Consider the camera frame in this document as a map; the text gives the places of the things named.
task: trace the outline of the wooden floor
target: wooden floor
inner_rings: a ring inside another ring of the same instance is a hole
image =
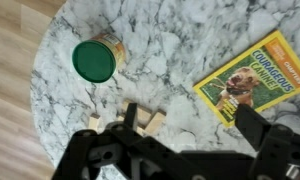
[[[0,180],[50,179],[34,129],[30,76],[52,17],[66,0],[0,0]]]

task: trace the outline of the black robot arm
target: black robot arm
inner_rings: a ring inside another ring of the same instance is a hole
[[[259,151],[256,158],[233,151],[175,153],[137,134],[136,117],[137,104],[132,103],[124,121],[108,124],[102,134],[76,132],[52,179],[95,180],[100,168],[110,164],[131,180],[283,180],[291,178],[286,176],[289,168],[300,171],[300,135],[270,125],[247,105],[239,105],[236,127]]]

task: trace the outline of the green lid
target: green lid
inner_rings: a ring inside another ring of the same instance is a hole
[[[94,83],[110,79],[116,67],[112,52],[104,44],[92,40],[77,45],[72,62],[80,76]]]

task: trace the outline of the gold can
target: gold can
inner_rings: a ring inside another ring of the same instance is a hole
[[[91,40],[95,40],[104,44],[112,52],[117,68],[126,59],[124,46],[117,37],[111,34],[99,34],[91,38]]]

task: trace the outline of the marble table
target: marble table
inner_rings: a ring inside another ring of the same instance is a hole
[[[300,0],[68,0],[42,39],[31,80],[35,127],[53,165],[91,113],[101,115],[104,128],[126,98],[167,112],[155,138],[177,152],[255,155],[192,86],[275,28],[300,57]],[[74,71],[71,54],[101,32],[123,41],[127,60],[109,81],[91,84]],[[300,133],[300,94],[261,114]],[[111,166],[100,175],[120,177]]]

